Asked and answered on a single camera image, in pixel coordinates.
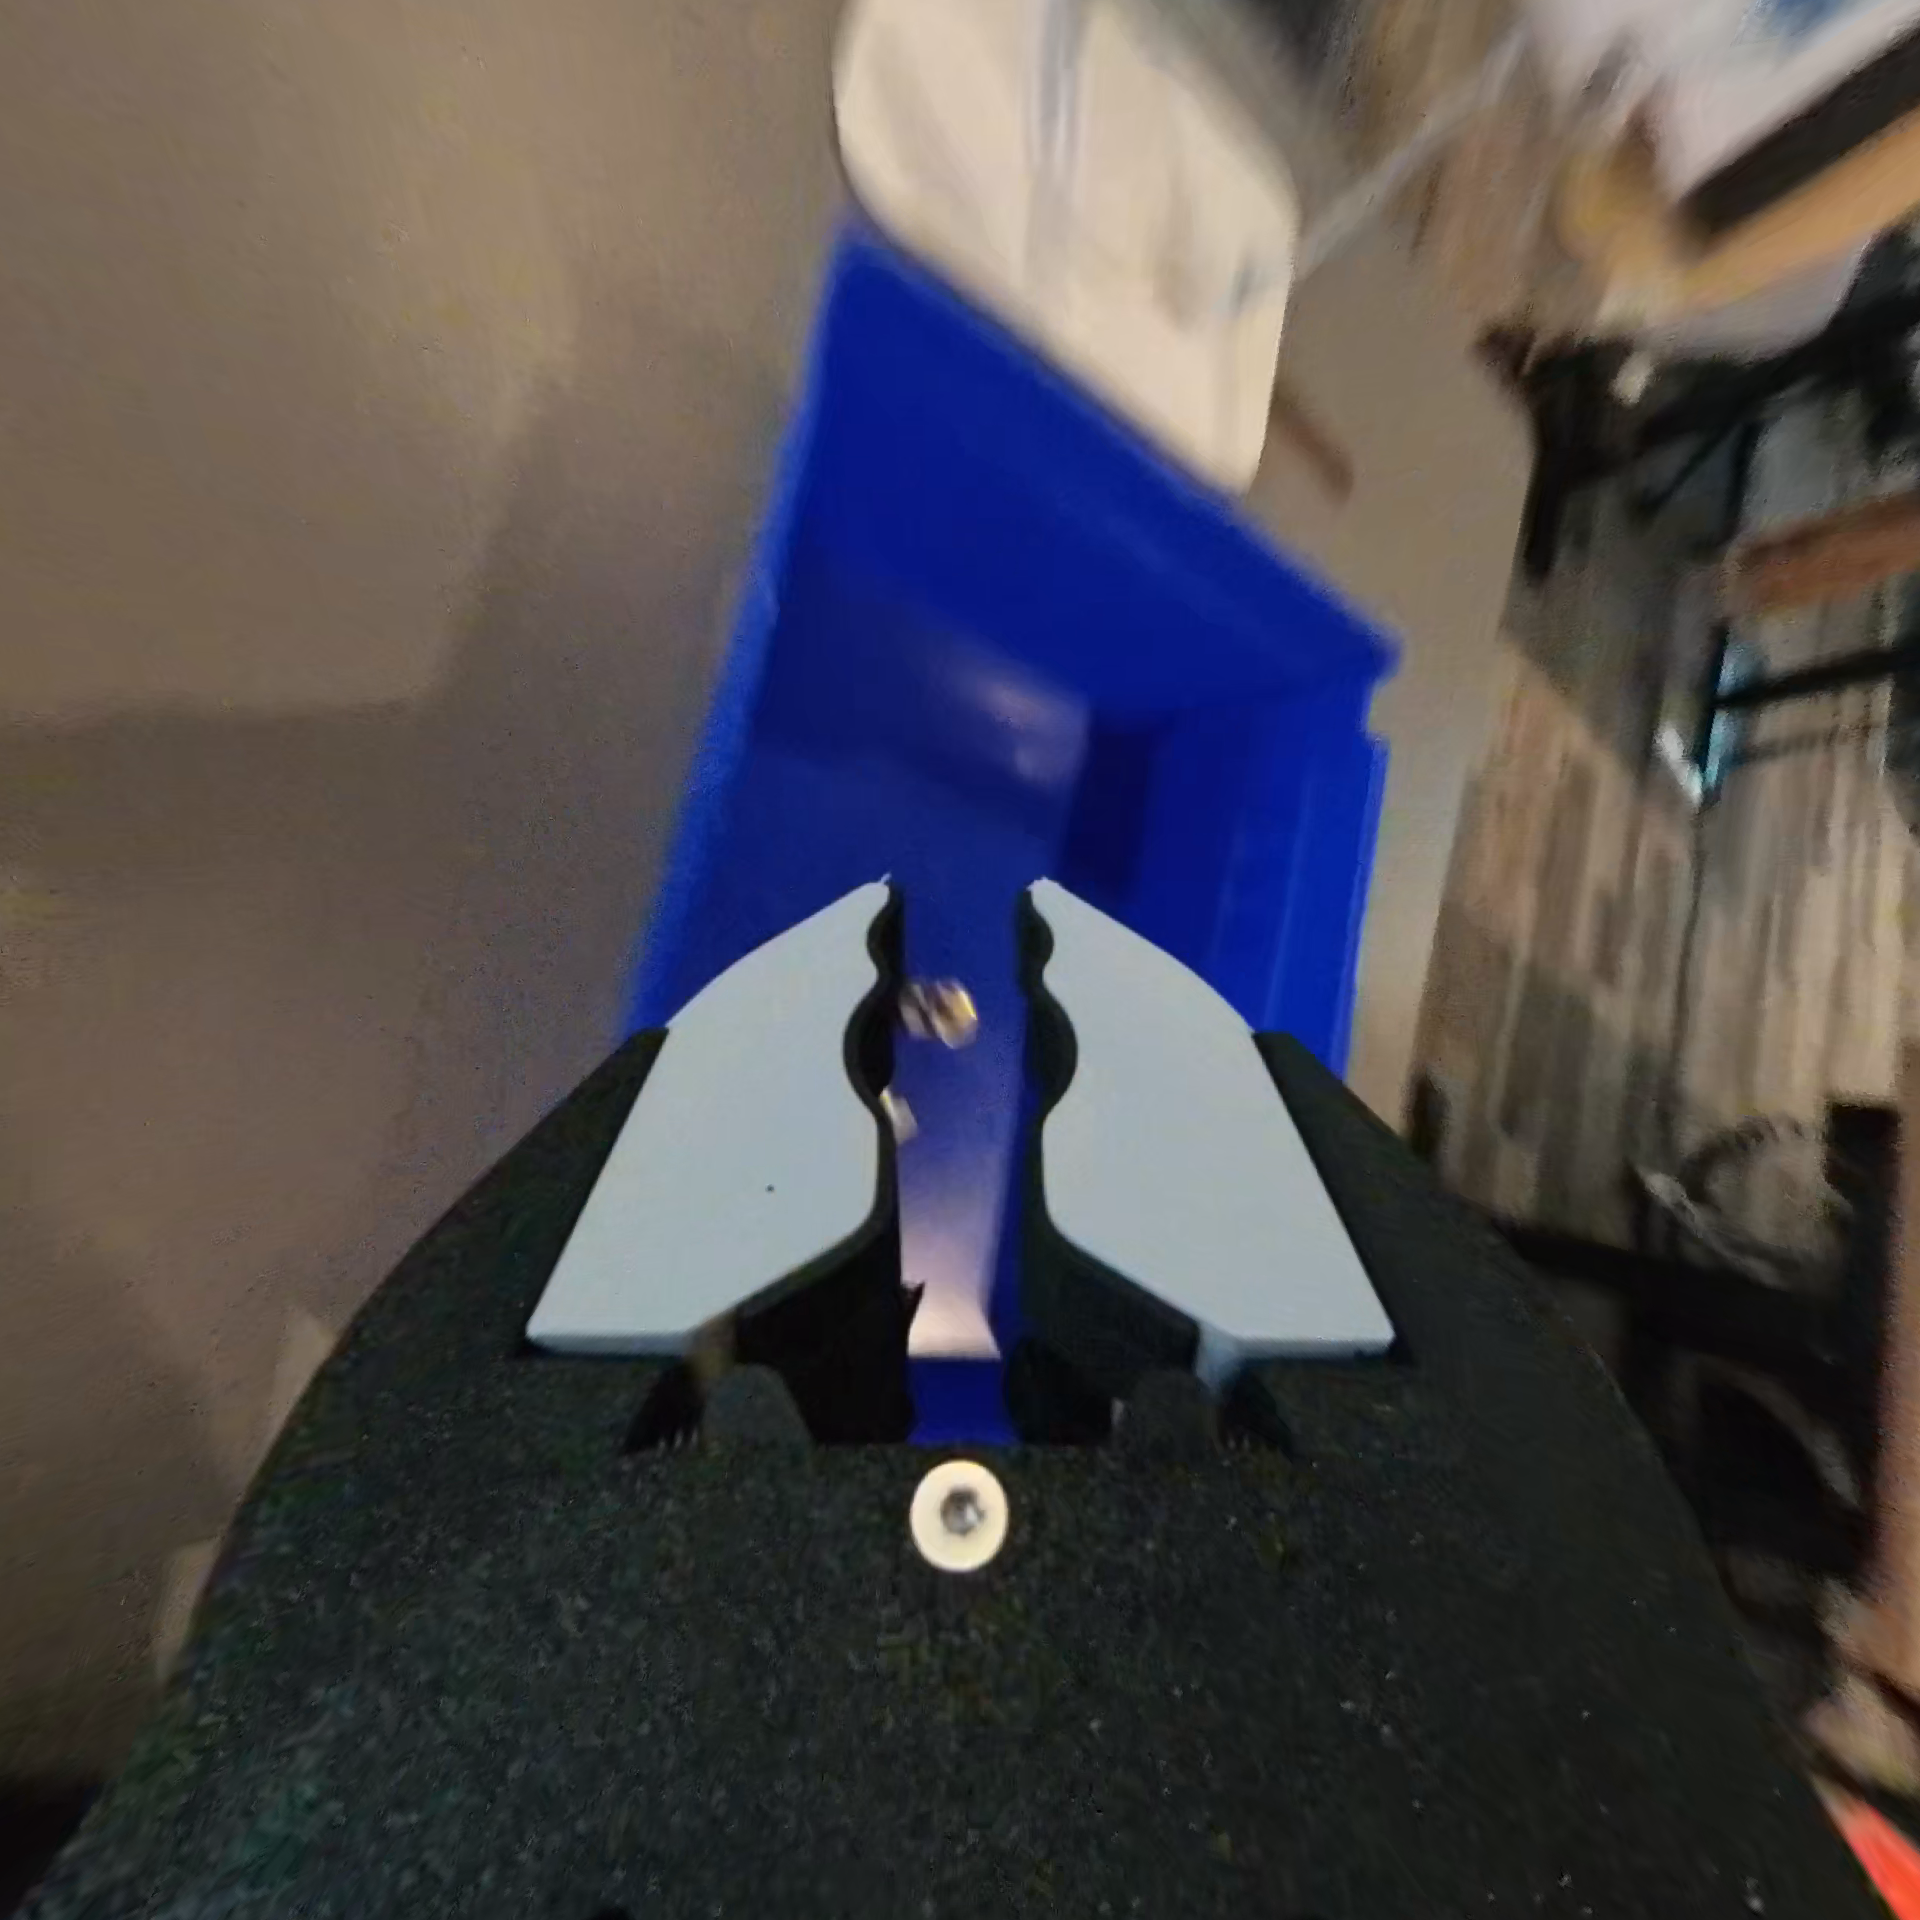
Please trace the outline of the blue plastic bin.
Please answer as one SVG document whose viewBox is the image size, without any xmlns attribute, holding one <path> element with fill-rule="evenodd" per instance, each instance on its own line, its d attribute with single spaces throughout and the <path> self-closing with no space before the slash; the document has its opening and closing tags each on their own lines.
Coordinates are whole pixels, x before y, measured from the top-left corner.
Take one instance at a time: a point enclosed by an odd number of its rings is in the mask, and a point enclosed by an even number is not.
<svg viewBox="0 0 1920 1920">
<path fill-rule="evenodd" d="M 855 881 L 984 1037 L 898 1043 L 901 1288 L 1016 1326 L 1035 1115 L 1017 889 L 1056 879 L 1345 1073 L 1393 640 L 881 240 L 834 251 L 639 961 L 674 1014 Z"/>
</svg>

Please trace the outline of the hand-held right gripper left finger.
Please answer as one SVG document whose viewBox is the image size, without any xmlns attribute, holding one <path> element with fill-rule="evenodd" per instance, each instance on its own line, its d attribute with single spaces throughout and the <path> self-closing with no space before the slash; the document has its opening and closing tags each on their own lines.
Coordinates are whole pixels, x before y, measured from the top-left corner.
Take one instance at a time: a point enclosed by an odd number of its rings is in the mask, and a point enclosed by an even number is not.
<svg viewBox="0 0 1920 1920">
<path fill-rule="evenodd" d="M 642 1446 L 770 1376 L 817 1446 L 916 1423 L 890 1114 L 905 902 L 887 879 L 748 951 L 647 1034 L 628 1115 L 527 1323 L 547 1355 L 663 1361 Z"/>
</svg>

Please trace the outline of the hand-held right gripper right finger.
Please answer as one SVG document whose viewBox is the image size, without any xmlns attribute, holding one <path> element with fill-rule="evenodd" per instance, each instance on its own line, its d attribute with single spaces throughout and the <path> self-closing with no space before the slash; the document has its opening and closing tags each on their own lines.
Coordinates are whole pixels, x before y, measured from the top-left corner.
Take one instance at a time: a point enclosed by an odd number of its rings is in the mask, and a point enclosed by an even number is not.
<svg viewBox="0 0 1920 1920">
<path fill-rule="evenodd" d="M 1252 1417 L 1268 1363 L 1371 1363 L 1397 1331 L 1257 1034 L 1059 881 L 1016 910 L 1035 1096 L 1009 1358 L 1032 1448 L 1092 1448 L 1149 1379 Z"/>
</svg>

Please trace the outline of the white document stand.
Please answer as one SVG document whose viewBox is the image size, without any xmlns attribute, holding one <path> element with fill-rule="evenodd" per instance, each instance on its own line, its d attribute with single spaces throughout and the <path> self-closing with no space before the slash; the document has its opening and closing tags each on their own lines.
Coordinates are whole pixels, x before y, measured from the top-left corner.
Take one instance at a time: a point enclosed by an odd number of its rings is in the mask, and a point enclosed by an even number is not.
<svg viewBox="0 0 1920 1920">
<path fill-rule="evenodd" d="M 860 209 L 1178 467 L 1241 497 L 1265 458 L 1297 279 L 1314 273 L 1527 51 L 1345 177 L 1301 98 L 1210 6 L 860 2 L 832 123 Z"/>
</svg>

